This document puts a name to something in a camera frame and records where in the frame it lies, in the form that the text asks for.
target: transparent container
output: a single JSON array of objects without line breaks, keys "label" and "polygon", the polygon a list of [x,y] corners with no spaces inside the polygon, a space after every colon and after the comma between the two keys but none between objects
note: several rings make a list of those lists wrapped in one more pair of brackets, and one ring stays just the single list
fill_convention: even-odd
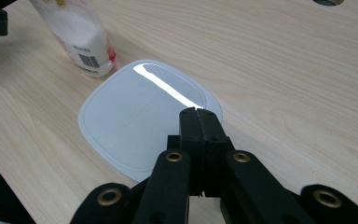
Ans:
[{"label": "transparent container", "polygon": [[88,77],[111,73],[116,58],[88,0],[30,0],[72,62]]}]

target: barcode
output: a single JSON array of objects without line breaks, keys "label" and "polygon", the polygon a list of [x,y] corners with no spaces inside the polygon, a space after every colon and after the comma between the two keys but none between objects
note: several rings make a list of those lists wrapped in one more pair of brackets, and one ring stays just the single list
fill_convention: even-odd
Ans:
[{"label": "barcode", "polygon": [[93,67],[93,68],[99,68],[100,65],[98,64],[98,61],[97,59],[94,57],[94,56],[86,56],[86,55],[83,55],[83,54],[78,54],[81,61],[83,62],[83,64],[85,64],[86,66],[89,66],[89,67]]}]

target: white object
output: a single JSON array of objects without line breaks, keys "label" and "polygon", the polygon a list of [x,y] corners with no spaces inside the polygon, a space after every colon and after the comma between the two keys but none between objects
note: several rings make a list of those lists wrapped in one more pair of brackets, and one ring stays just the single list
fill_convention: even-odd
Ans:
[{"label": "white object", "polygon": [[78,124],[89,144],[128,177],[151,175],[168,135],[179,134],[179,112],[188,107],[222,111],[213,95],[167,64],[127,64],[82,105]]},{"label": "white object", "polygon": [[88,0],[30,0],[72,62],[88,77],[113,69],[116,54]]}]

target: wood grain surface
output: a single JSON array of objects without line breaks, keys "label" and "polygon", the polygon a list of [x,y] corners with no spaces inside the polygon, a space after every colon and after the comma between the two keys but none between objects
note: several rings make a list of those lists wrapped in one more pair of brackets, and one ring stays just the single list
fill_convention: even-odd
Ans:
[{"label": "wood grain surface", "polygon": [[[358,1],[96,0],[117,68],[168,63],[209,89],[238,149],[288,189],[320,183],[358,203]],[[0,37],[0,172],[37,223],[68,223],[97,186],[135,183],[88,145],[84,77],[26,0]],[[224,223],[192,198],[189,223]]]}]

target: translucent plastic lid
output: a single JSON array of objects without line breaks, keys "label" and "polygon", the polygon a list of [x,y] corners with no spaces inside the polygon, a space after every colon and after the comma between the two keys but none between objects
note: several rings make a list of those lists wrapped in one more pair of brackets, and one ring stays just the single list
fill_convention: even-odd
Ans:
[{"label": "translucent plastic lid", "polygon": [[142,60],[127,64],[82,105],[79,128],[89,144],[128,177],[151,175],[167,136],[179,134],[179,112],[188,107],[213,111],[217,100],[191,77],[167,64]]}]

